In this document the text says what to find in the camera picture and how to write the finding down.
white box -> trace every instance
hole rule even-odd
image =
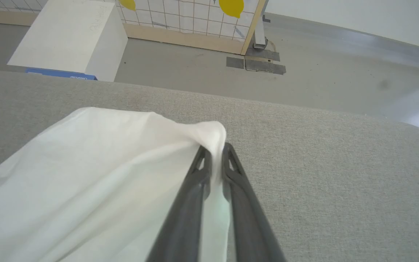
[[[114,81],[126,43],[115,3],[49,0],[7,64]]]

wooden baseboard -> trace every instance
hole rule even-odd
[[[216,50],[226,53],[242,51],[243,42],[194,33],[181,33],[164,28],[144,27],[141,25],[124,24],[127,37],[139,38],[162,43],[183,45],[188,47]]]
[[[0,24],[32,25],[37,13],[0,11]],[[226,53],[240,54],[243,42],[194,33],[181,33],[164,28],[152,28],[140,25],[124,24],[124,29],[129,38],[170,43],[195,48],[203,48]]]
[[[0,24],[31,26],[37,13],[0,11]]]

white fabric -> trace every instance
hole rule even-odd
[[[213,156],[202,261],[226,261],[218,122],[76,110],[0,165],[0,261],[144,261],[200,144]]]

yellow shape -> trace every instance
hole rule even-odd
[[[240,18],[243,11],[243,0],[219,0],[219,5],[226,15]]]
[[[119,0],[119,2],[125,8],[135,11],[135,1],[133,1],[133,0]]]

gray table surface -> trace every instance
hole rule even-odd
[[[220,121],[288,261],[419,261],[417,127],[161,88],[0,72],[0,163],[88,106],[155,111],[181,123]]]

